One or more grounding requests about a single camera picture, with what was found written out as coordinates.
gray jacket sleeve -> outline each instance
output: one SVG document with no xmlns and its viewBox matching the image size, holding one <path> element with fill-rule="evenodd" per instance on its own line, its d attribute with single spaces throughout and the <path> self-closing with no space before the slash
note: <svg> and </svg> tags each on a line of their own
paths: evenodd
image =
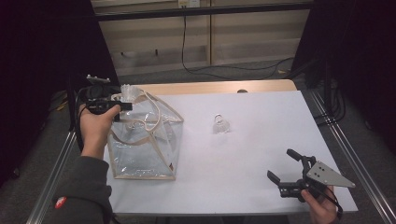
<svg viewBox="0 0 396 224">
<path fill-rule="evenodd" d="M 107 170 L 105 161 L 77 158 L 52 198 L 55 208 L 50 223 L 109 223 L 113 211 L 108 200 L 111 187 L 106 185 Z"/>
</svg>

table surface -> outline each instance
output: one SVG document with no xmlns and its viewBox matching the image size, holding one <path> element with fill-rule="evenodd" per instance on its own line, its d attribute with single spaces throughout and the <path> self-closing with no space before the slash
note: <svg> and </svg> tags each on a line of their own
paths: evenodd
<svg viewBox="0 0 396 224">
<path fill-rule="evenodd" d="M 113 188 L 110 202 L 115 213 L 196 216 L 303 212 L 308 211 L 305 203 L 280 198 L 266 171 L 273 171 L 282 181 L 301 178 L 301 163 L 286 154 L 293 148 L 302 155 L 317 156 L 338 172 L 303 96 L 290 80 L 138 87 L 164 99 L 185 119 L 177 180 L 114 179 L 110 169 L 107 182 Z M 233 94 L 238 90 L 252 93 Z M 229 133 L 210 132 L 218 113 L 230 121 Z M 336 188 L 335 193 L 345 211 L 357 211 L 348 189 Z"/>
<path fill-rule="evenodd" d="M 201 94 L 201 93 L 237 93 L 263 91 L 297 91 L 294 83 L 288 79 L 221 81 L 221 82 L 189 82 L 169 84 L 136 85 L 141 90 L 154 95 Z"/>
</svg>

red logo patch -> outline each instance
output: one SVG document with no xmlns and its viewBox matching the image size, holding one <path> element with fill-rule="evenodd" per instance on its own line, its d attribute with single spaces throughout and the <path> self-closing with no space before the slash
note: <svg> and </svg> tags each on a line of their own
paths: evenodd
<svg viewBox="0 0 396 224">
<path fill-rule="evenodd" d="M 55 204 L 55 208 L 60 208 L 62 205 L 64 205 L 64 202 L 66 202 L 66 197 L 61 197 L 58 199 L 58 202 Z"/>
</svg>

transparent bag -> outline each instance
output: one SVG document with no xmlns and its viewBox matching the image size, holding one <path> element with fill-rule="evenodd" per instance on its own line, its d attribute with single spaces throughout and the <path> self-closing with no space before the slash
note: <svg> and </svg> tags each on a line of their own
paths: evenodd
<svg viewBox="0 0 396 224">
<path fill-rule="evenodd" d="M 184 119 L 167 103 L 137 87 L 121 86 L 113 95 L 133 103 L 113 122 L 107 146 L 115 178 L 176 179 Z"/>
</svg>

black backdrop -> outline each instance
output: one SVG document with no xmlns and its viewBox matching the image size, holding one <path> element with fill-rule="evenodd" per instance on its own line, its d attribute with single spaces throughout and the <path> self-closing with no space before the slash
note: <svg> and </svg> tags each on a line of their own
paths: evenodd
<svg viewBox="0 0 396 224">
<path fill-rule="evenodd" d="M 62 20 L 84 15 L 93 15 L 90 0 L 0 3 L 4 121 L 0 185 L 33 146 L 48 115 L 51 95 L 66 90 L 68 79 L 74 90 L 89 85 L 87 74 L 109 77 L 119 85 L 98 23 Z"/>
<path fill-rule="evenodd" d="M 390 0 L 311 9 L 292 70 L 318 60 L 305 69 L 307 86 L 315 87 L 327 63 L 341 90 L 396 153 L 395 9 Z"/>
</svg>

